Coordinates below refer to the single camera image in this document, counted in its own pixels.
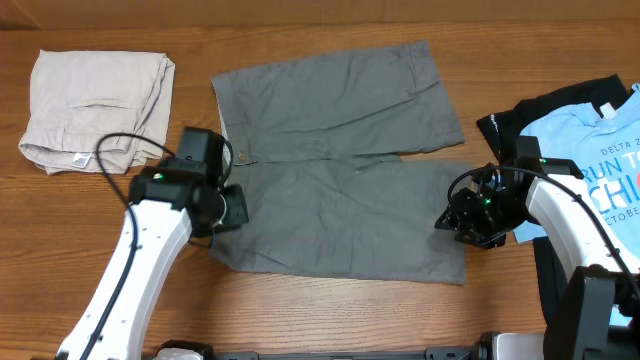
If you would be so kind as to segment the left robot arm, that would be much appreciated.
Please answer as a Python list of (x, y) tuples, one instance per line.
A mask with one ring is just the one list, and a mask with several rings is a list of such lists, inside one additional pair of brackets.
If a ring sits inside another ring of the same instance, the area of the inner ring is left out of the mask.
[(133, 177), (119, 241), (59, 359), (139, 359), (151, 315), (177, 255), (193, 237), (212, 237), (248, 221), (238, 184), (148, 166)]

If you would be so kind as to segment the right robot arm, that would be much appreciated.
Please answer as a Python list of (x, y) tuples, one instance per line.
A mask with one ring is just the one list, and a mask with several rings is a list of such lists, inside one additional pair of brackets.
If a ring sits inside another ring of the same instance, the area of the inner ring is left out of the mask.
[(491, 334), (472, 358), (638, 358), (639, 261), (596, 209), (573, 161), (522, 157), (469, 170), (449, 186), (435, 226), (490, 249), (525, 221), (544, 228), (568, 284), (543, 333)]

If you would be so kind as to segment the grey shorts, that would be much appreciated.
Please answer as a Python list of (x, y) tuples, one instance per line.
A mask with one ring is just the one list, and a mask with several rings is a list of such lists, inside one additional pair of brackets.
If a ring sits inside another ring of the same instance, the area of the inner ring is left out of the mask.
[(425, 42), (347, 50), (212, 78), (248, 222), (210, 254), (245, 272), (461, 284), (465, 248), (435, 222), (467, 165)]

